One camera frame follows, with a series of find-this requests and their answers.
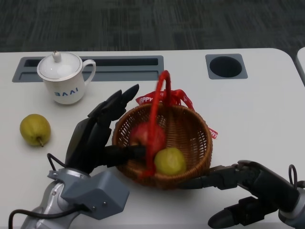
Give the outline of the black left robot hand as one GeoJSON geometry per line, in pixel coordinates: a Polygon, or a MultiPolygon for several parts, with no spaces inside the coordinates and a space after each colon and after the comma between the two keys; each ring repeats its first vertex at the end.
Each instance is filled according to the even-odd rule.
{"type": "Polygon", "coordinates": [[[137,94],[136,84],[124,93],[119,90],[106,101],[98,104],[88,117],[80,121],[72,134],[68,145],[65,165],[90,174],[96,167],[114,167],[127,163],[131,159],[142,159],[146,147],[106,146],[112,130],[110,124],[126,112],[126,105],[137,94]]]}

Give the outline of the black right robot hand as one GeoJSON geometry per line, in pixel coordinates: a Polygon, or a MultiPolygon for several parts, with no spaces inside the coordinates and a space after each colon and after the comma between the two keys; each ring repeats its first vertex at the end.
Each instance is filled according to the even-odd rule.
{"type": "Polygon", "coordinates": [[[289,180],[286,180],[257,162],[240,160],[231,166],[212,167],[207,175],[184,181],[178,187],[220,190],[241,187],[251,193],[250,197],[213,215],[208,221],[213,229],[247,226],[276,211],[284,224],[295,229],[305,227],[305,182],[297,179],[294,165],[289,166],[289,180]]]}

